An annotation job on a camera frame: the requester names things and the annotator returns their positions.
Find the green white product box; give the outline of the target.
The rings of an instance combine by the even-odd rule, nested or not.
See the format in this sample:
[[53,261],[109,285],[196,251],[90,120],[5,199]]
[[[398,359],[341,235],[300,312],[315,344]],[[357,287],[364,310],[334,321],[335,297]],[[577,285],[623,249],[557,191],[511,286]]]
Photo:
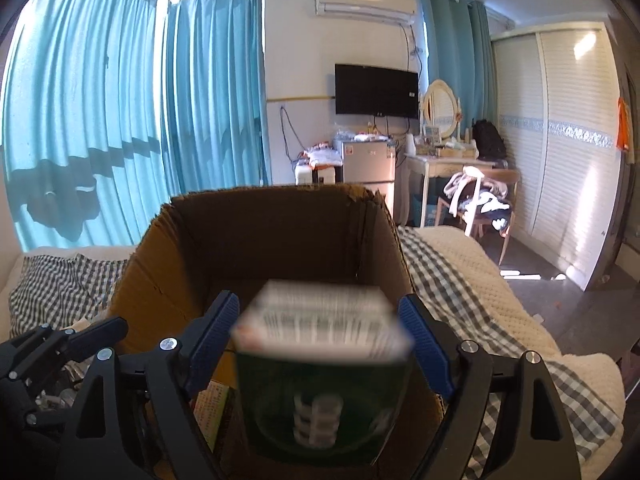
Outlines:
[[413,348],[381,289],[270,281],[231,339],[254,453],[319,467],[376,461],[404,400]]

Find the checkered bed sheet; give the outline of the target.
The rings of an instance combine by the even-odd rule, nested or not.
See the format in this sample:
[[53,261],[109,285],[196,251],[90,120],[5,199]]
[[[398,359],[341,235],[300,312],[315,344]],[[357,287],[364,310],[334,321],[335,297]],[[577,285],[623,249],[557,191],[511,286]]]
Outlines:
[[[500,356],[541,354],[572,428],[582,478],[598,478],[622,448],[624,387],[614,361],[603,353],[562,352],[469,237],[451,228],[402,228],[399,238],[416,293],[459,338]],[[133,252],[41,247],[20,255],[1,291],[2,339],[45,322],[64,328],[95,320]]]

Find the brown cardboard box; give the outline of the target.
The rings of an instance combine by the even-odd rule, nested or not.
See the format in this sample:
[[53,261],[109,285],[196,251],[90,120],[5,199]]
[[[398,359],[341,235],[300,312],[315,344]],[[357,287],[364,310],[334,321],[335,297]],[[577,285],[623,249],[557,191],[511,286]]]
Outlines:
[[[152,220],[109,315],[128,323],[122,353],[180,335],[224,289],[244,309],[279,280],[376,286],[394,305],[414,292],[384,200],[356,185],[268,186],[190,193]],[[250,452],[235,403],[214,457],[228,479],[409,479],[442,420],[415,365],[393,431],[373,466],[304,468]]]

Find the large left teal curtain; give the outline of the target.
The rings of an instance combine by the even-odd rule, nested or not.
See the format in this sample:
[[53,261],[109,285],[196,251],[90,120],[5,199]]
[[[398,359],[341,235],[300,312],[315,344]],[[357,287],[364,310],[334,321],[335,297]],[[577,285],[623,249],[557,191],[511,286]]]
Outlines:
[[29,0],[1,93],[21,246],[137,244],[168,199],[154,115],[157,0]]

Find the wooden chair with clothes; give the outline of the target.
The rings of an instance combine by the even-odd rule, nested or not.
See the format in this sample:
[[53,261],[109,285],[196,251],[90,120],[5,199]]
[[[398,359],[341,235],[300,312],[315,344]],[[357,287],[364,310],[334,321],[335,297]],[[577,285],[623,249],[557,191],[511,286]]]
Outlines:
[[482,237],[491,226],[501,237],[498,263],[503,262],[511,238],[515,217],[515,201],[521,174],[516,169],[464,166],[454,174],[439,196],[435,223],[442,223],[444,214],[458,218],[467,237]]

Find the middle teal curtain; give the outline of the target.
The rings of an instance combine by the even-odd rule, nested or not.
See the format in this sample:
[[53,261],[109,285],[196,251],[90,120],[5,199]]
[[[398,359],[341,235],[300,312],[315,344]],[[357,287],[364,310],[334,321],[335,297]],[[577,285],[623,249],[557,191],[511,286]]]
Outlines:
[[169,3],[160,133],[171,194],[270,184],[262,0]]

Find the white dressing table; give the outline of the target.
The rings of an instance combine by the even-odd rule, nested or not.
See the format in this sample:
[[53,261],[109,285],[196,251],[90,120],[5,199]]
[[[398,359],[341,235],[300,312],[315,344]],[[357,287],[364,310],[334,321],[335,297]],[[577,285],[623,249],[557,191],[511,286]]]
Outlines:
[[412,196],[420,192],[420,218],[416,222],[419,228],[426,226],[428,192],[431,180],[450,178],[464,166],[475,166],[480,169],[496,168],[496,162],[488,160],[469,159],[460,157],[436,157],[426,155],[407,155],[404,161],[406,175],[406,202],[412,204]]

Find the white suitcase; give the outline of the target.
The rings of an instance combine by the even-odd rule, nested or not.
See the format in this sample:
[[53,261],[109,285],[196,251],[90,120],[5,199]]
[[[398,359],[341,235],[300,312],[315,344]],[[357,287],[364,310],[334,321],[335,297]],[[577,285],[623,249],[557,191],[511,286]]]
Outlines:
[[311,167],[308,164],[297,164],[294,169],[296,185],[335,184],[336,170],[334,166]]

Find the black backpack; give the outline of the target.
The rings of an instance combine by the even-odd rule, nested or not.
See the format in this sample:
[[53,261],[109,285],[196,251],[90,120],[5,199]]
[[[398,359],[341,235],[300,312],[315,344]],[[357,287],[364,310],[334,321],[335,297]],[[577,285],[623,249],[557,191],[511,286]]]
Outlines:
[[506,159],[506,144],[496,126],[486,119],[474,122],[472,137],[480,159]]

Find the silver mini fridge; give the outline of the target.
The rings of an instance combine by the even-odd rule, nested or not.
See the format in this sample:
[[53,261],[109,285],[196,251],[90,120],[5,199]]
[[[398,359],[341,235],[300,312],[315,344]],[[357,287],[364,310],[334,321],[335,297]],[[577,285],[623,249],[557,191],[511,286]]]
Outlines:
[[388,141],[335,141],[343,159],[343,181],[379,192],[394,214],[396,150]]

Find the oval vanity mirror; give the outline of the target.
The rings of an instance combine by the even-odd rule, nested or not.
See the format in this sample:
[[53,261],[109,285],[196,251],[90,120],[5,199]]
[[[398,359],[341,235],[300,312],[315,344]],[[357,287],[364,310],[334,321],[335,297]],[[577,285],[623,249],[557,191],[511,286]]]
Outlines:
[[436,128],[442,139],[459,131],[461,104],[449,84],[442,79],[431,82],[421,100],[421,125]]

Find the white sliding wardrobe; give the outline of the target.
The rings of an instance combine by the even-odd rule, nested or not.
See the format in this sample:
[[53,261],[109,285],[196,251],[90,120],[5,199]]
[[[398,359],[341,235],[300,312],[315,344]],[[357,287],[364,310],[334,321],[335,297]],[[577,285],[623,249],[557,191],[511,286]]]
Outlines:
[[622,154],[618,80],[599,22],[493,36],[498,129],[521,174],[514,235],[581,289],[612,242]]

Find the right teal curtain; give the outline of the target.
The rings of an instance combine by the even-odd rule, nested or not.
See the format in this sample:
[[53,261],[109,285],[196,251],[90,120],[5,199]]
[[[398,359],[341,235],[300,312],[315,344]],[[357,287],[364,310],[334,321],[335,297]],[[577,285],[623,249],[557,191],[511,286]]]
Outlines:
[[497,77],[487,9],[478,0],[420,0],[429,81],[441,79],[460,99],[463,129],[497,121]]

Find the black wall television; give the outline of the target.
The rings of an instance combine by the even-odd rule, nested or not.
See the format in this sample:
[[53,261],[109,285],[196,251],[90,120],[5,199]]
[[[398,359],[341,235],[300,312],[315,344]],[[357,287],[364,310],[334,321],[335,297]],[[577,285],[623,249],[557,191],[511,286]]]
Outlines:
[[416,119],[419,77],[408,70],[336,64],[335,113]]

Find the white wall air conditioner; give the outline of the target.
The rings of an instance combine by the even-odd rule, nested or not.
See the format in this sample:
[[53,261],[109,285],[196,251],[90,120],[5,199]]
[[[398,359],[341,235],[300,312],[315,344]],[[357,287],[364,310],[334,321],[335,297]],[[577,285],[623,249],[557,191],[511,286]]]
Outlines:
[[416,18],[414,0],[314,0],[317,15],[411,25]]

